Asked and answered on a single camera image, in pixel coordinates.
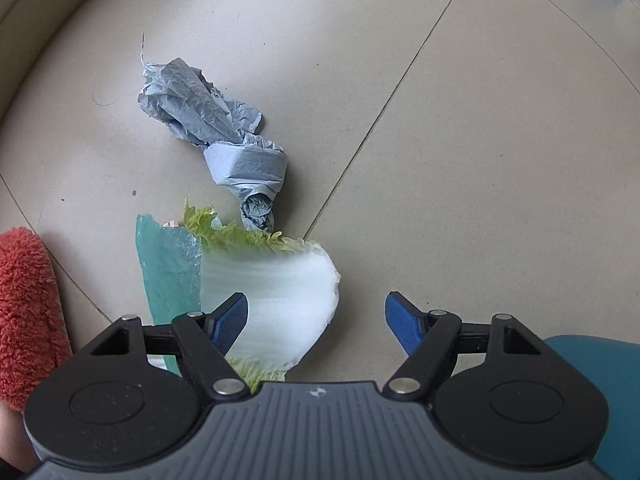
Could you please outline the grey plastic bag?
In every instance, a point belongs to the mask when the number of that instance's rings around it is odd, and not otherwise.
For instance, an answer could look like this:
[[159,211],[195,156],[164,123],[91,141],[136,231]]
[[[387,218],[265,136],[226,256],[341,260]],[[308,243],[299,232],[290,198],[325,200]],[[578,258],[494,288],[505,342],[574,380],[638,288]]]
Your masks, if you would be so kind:
[[245,229],[271,232],[288,156],[260,134],[262,112],[224,94],[182,58],[141,64],[140,108],[202,152],[216,185],[238,201]]

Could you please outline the teal plastic trash bin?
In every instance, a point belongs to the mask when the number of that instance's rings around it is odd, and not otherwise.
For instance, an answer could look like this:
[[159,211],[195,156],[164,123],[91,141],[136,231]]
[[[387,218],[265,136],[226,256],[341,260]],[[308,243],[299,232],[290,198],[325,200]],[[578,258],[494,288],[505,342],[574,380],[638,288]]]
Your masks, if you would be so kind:
[[617,480],[640,477],[640,347],[580,335],[553,336],[546,345],[579,370],[608,402],[608,429],[593,463]]

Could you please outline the red fluffy slipper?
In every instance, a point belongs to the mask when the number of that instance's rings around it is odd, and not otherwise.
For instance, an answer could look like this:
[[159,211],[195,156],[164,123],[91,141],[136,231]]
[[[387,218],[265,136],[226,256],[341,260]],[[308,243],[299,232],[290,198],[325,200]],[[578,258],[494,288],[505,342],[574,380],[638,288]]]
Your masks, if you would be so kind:
[[1,401],[21,412],[72,347],[41,238],[24,226],[2,233],[0,272]]

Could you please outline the teal plastic sheet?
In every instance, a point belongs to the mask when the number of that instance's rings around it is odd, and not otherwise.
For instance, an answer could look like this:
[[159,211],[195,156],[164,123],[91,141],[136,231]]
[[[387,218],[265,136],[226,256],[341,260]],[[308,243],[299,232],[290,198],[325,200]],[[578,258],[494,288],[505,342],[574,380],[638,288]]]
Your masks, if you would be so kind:
[[184,226],[163,226],[150,214],[136,219],[138,260],[154,325],[201,310],[201,248]]

